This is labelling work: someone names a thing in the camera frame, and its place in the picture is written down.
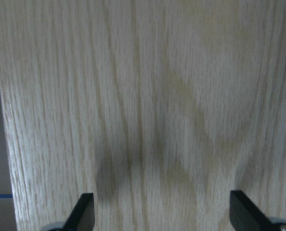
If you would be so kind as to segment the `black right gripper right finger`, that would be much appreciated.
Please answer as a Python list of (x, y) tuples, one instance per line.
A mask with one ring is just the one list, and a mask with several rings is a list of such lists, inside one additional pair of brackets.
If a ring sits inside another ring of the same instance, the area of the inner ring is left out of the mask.
[(243, 191), (230, 191), (230, 223), (235, 231), (280, 231)]

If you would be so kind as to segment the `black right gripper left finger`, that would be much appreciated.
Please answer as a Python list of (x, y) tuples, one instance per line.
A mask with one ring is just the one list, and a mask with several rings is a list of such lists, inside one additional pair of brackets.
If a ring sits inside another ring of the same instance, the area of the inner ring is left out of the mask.
[(83, 193), (61, 228), (62, 231), (92, 231), (95, 226), (93, 193)]

